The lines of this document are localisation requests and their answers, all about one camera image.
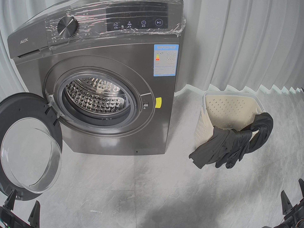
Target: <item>gray floor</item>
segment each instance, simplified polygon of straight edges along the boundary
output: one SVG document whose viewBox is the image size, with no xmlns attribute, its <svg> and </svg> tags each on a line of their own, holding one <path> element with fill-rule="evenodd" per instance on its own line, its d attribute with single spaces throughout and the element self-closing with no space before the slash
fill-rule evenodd
<svg viewBox="0 0 304 228">
<path fill-rule="evenodd" d="M 252 227 L 278 225 L 280 192 L 294 205 L 304 178 L 304 93 L 256 93 L 274 119 L 268 142 L 232 169 L 198 169 L 188 158 L 201 95 L 175 97 L 164 155 L 97 156 L 63 148 L 56 184 L 43 193 L 40 227 Z M 17 201 L 27 220 L 35 201 Z"/>
</svg>

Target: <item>black cloth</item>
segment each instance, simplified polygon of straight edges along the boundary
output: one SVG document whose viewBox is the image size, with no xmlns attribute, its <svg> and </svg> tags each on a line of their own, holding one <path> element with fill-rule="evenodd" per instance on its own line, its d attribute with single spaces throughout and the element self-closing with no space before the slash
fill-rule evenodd
<svg viewBox="0 0 304 228">
<path fill-rule="evenodd" d="M 269 138 L 272 128 L 273 119 L 266 112 L 256 115 L 253 123 L 241 131 L 223 130 L 214 126 L 213 136 L 192 152 L 189 158 L 200 169 L 215 162 L 216 168 L 226 163 L 226 168 L 230 169 L 237 160 L 241 161 L 244 154 L 259 149 Z M 250 141 L 252 132 L 257 130 L 259 132 Z"/>
</svg>

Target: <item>washing machine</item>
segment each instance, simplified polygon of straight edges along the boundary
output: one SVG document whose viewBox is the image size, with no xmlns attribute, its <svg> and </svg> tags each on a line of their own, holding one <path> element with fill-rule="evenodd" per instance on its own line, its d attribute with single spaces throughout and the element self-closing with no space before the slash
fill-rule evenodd
<svg viewBox="0 0 304 228">
<path fill-rule="evenodd" d="M 86 154 L 164 154 L 184 26 L 183 0 L 68 0 L 14 31 L 29 92 L 0 103 L 0 190 L 29 200 L 50 188 L 63 140 Z M 14 161 L 38 162 L 45 146 L 46 167 Z M 29 172 L 40 174 L 21 180 Z"/>
</svg>

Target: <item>white laundry basket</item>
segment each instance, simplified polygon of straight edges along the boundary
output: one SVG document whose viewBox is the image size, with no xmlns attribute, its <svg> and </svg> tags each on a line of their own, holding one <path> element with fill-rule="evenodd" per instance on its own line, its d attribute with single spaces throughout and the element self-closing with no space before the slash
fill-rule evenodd
<svg viewBox="0 0 304 228">
<path fill-rule="evenodd" d="M 206 143 L 213 135 L 213 126 L 240 131 L 253 123 L 256 114 L 265 112 L 254 94 L 242 92 L 206 92 L 195 130 L 195 147 Z"/>
</svg>

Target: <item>yellow sticker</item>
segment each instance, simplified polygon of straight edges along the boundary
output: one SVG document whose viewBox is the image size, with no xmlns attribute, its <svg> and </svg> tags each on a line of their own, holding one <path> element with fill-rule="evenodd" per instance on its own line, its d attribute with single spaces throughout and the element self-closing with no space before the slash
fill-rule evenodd
<svg viewBox="0 0 304 228">
<path fill-rule="evenodd" d="M 161 97 L 158 97 L 158 98 L 155 98 L 156 100 L 156 105 L 155 105 L 155 108 L 161 108 Z"/>
</svg>

